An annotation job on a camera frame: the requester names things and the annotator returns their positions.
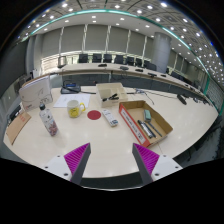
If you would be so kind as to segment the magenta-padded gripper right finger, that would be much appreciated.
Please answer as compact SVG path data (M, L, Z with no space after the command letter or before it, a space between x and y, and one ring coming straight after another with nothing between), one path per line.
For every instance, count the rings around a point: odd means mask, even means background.
M165 154L158 155L136 143L133 144L132 153L144 185L182 169L182 167L169 156Z

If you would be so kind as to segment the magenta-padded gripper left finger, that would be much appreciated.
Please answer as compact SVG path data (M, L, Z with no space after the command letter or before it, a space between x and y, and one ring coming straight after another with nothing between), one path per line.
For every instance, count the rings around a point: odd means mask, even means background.
M90 154L91 146L87 143L65 155L57 155L53 157L43 169L79 185Z

